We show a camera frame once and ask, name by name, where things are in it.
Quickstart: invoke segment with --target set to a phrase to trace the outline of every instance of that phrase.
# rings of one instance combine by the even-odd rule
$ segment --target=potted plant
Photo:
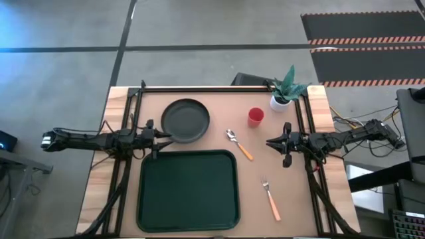
[[[270,100],[270,107],[277,112],[286,110],[292,100],[298,99],[299,95],[307,89],[305,84],[294,84],[295,68],[292,65],[283,81],[274,79],[274,91]]]

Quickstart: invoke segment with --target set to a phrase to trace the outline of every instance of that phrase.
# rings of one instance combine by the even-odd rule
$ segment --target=keyboard
[[[391,210],[390,218],[396,238],[425,239],[425,215]]]

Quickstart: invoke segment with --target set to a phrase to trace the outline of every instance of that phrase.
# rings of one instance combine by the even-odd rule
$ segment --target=white pot
[[[292,101],[289,101],[286,104],[281,104],[276,101],[274,96],[272,96],[272,99],[270,99],[270,107],[276,112],[284,112],[291,102]]]

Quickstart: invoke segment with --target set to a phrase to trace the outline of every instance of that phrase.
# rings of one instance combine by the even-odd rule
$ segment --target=black floor mat
[[[418,11],[306,14],[301,18],[311,44],[425,41],[425,21]]]
[[[326,87],[425,83],[425,46],[313,49],[311,57]]]

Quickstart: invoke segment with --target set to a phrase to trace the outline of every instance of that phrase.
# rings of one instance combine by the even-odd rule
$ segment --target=green plant
[[[292,65],[288,73],[283,81],[279,81],[278,79],[274,79],[272,84],[275,87],[273,91],[273,96],[276,101],[281,104],[286,104],[291,100],[298,99],[299,95],[303,93],[305,89],[307,89],[308,85],[305,84],[294,84],[295,78],[295,68]]]

